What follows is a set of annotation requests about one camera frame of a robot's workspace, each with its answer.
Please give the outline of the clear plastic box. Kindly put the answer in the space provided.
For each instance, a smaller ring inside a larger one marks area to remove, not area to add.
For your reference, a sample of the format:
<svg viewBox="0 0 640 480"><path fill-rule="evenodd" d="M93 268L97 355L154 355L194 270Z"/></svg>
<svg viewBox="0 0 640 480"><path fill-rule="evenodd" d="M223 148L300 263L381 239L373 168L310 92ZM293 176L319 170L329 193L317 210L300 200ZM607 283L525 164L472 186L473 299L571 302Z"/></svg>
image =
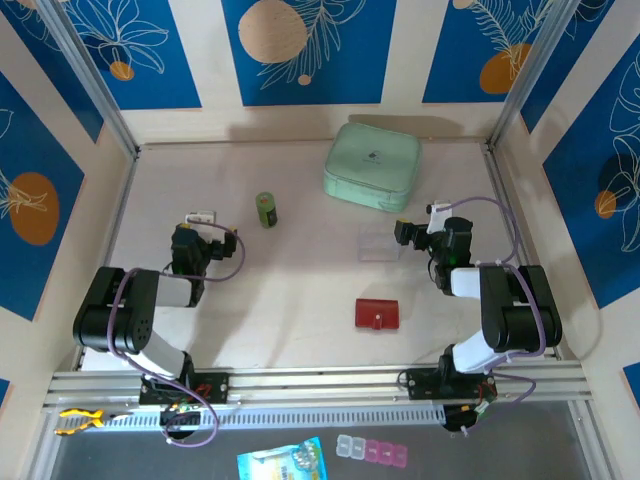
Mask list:
<svg viewBox="0 0 640 480"><path fill-rule="evenodd" d="M363 224L357 236L357 254L361 262L395 262L400 258L391 224Z"/></svg>

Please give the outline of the red leather card holder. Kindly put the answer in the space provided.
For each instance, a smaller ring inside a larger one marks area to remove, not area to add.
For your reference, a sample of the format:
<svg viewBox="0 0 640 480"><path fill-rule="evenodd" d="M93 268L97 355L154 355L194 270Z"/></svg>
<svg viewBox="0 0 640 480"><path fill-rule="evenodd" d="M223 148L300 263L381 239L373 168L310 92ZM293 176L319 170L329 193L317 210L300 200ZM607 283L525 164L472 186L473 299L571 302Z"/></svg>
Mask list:
<svg viewBox="0 0 640 480"><path fill-rule="evenodd" d="M355 303L355 326L361 329L397 330L400 311L397 300L358 298Z"/></svg>

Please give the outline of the mint green zip case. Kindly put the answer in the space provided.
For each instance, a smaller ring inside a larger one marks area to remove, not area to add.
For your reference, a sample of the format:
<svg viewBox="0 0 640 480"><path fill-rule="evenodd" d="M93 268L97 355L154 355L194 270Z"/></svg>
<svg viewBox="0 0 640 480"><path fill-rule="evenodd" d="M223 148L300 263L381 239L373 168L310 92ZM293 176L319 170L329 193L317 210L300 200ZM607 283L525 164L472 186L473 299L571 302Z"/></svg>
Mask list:
<svg viewBox="0 0 640 480"><path fill-rule="evenodd" d="M399 213L409 203L421 161L418 138L346 123L325 161L324 191L336 199Z"/></svg>

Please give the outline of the yellow handled pliers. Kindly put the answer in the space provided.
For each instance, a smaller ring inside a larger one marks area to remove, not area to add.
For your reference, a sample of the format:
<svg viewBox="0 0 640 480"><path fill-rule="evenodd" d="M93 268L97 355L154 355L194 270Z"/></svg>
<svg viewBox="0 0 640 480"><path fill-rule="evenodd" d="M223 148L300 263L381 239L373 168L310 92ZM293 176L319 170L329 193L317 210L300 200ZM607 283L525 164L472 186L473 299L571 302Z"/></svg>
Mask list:
<svg viewBox="0 0 640 480"><path fill-rule="evenodd" d="M64 428L56 428L54 433L57 436L71 436L83 430L103 428L110 421L122 420L131 415L131 412L108 413L102 409L69 408L62 410L58 417L68 422L74 421L74 424L66 425Z"/></svg>

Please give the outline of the green cylindrical bottle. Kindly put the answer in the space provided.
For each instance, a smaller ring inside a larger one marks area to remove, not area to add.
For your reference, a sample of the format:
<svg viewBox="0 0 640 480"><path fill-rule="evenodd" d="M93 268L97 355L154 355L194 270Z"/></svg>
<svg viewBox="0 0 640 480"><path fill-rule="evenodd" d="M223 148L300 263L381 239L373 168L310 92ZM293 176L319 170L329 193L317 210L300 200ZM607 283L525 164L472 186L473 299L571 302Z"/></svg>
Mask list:
<svg viewBox="0 0 640 480"><path fill-rule="evenodd" d="M273 228L278 222L275 199L270 192L260 192L255 197L258 218L264 228Z"/></svg>

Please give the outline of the aluminium side rail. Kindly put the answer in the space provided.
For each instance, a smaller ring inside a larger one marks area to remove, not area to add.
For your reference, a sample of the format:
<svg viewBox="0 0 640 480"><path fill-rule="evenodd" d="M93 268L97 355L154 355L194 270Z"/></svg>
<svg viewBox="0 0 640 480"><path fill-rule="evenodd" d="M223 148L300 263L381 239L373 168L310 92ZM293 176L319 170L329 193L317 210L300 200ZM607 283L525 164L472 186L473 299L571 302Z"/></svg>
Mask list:
<svg viewBox="0 0 640 480"><path fill-rule="evenodd" d="M506 260L502 260L502 263L512 265L512 267L506 267L507 270L515 271L517 273L518 267L523 264L528 264L530 260L527 249L523 243L522 234L518 225L518 218L513 208L513 202L509 197L505 181L503 180L500 172L498 161L496 160L492 149L486 144L481 144L481 151L492 184L495 200L499 204L498 209L505 225L505 231L507 232L507 237L512 247L511 253L507 255ZM543 356L547 349L546 340L544 339L544 325L542 324L542 327L540 327L540 322L537 322L539 319L535 317L536 311L535 309L531 309L534 305L529 304L528 306L530 307L532 321L534 322L534 328L538 336L538 345L536 346L536 349L526 349L524 351L527 353L519 355L522 357Z"/></svg>
<svg viewBox="0 0 640 480"><path fill-rule="evenodd" d="M120 226L126 210L127 201L130 195L132 183L136 174L138 160L139 160L139 157L135 157L133 159L133 162L131 163L131 166L127 171L123 187L117 199L115 214L108 230L107 244L106 244L106 247L104 248L104 253L101 258L101 263L100 263L101 266L109 266L111 263L111 259L112 259L117 238L119 235ZM84 347L76 348L71 360L72 372L83 371L86 352L87 350Z"/></svg>

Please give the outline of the aluminium frame rail wide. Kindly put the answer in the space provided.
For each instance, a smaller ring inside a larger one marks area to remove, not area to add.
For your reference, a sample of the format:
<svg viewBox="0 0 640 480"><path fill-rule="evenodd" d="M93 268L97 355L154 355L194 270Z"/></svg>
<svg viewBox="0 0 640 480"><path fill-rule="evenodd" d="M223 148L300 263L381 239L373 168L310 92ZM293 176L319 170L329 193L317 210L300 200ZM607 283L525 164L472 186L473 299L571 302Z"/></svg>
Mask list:
<svg viewBox="0 0 640 480"><path fill-rule="evenodd" d="M326 369L231 369L222 389L223 407L302 407L405 405L408 389L399 384L402 366ZM508 402L532 382L528 401L586 401L593 398L577 361L543 358L513 361L493 371L498 400ZM56 372L44 399L46 407L138 403L141 376L134 371Z"/></svg>

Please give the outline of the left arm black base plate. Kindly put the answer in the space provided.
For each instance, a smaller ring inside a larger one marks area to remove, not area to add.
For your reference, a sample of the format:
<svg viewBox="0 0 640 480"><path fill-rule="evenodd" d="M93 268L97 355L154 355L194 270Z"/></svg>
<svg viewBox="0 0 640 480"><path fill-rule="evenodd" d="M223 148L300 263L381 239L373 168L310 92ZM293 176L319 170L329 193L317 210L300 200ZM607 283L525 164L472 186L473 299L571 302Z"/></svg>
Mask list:
<svg viewBox="0 0 640 480"><path fill-rule="evenodd" d="M229 393L230 375L226 372L193 373L183 375L175 380L175 383L185 386L195 392L206 402L213 405L224 405ZM155 379L142 377L142 385L139 392L140 405L169 405L169 404L195 405L198 400L190 393L181 389L159 382Z"/></svg>

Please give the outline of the blue snack packet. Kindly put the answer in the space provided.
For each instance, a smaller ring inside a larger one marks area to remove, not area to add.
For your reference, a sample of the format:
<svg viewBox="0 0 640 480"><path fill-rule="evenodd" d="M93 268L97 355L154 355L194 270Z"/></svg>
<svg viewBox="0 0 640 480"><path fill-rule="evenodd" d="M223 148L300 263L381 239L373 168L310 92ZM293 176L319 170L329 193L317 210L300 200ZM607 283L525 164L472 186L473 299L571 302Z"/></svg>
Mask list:
<svg viewBox="0 0 640 480"><path fill-rule="evenodd" d="M320 439L237 456L239 480L328 480Z"/></svg>

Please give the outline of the aluminium corner post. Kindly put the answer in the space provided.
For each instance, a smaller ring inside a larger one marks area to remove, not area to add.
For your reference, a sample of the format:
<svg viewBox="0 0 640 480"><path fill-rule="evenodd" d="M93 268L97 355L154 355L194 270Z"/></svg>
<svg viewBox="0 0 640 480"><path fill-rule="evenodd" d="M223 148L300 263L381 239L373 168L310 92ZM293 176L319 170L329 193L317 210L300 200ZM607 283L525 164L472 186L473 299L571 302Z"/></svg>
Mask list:
<svg viewBox="0 0 640 480"><path fill-rule="evenodd" d="M529 55L508 93L496 124L487 138L486 145L494 153L519 115L551 54L554 52L580 0L554 0L549 16L541 26Z"/></svg>
<svg viewBox="0 0 640 480"><path fill-rule="evenodd" d="M139 146L64 8L58 0L35 0L35 3L38 13L105 123L127 156L136 161Z"/></svg>

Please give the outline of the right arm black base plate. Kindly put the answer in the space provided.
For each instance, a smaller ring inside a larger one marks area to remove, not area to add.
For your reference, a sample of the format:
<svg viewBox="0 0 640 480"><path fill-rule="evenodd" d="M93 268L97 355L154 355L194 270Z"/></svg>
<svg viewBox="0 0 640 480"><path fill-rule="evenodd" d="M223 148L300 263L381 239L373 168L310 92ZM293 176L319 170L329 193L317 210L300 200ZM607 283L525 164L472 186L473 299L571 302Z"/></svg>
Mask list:
<svg viewBox="0 0 640 480"><path fill-rule="evenodd" d="M498 396L494 378L484 374L444 372L436 368L405 371L411 400L489 400Z"/></svg>

